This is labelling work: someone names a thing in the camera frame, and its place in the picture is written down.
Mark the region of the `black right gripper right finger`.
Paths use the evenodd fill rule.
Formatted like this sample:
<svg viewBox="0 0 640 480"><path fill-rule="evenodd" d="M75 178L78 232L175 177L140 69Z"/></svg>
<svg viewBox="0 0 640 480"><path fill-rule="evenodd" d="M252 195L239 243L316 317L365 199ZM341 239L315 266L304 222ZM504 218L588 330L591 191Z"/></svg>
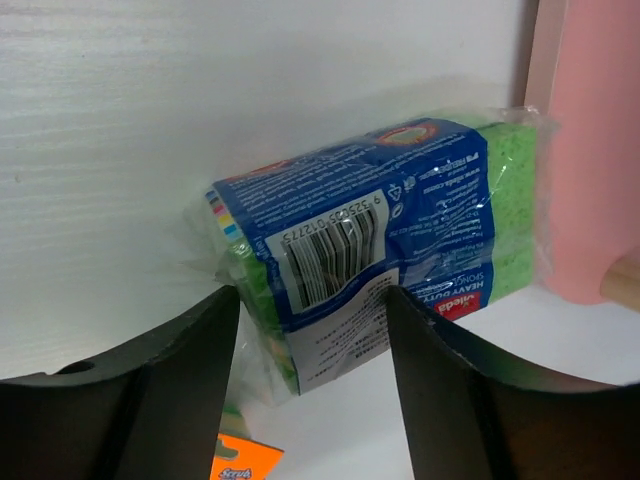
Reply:
<svg viewBox="0 0 640 480"><path fill-rule="evenodd" d="M561 373L394 286L390 348L418 479L635 479L639 387Z"/></svg>

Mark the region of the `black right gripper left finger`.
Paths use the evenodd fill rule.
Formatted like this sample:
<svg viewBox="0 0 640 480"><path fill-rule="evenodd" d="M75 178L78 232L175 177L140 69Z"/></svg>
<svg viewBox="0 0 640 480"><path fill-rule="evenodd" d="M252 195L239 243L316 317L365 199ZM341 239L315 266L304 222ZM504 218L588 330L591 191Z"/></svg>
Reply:
<svg viewBox="0 0 640 480"><path fill-rule="evenodd" d="M239 312L223 287L99 355L3 380L2 477L208 478Z"/></svg>

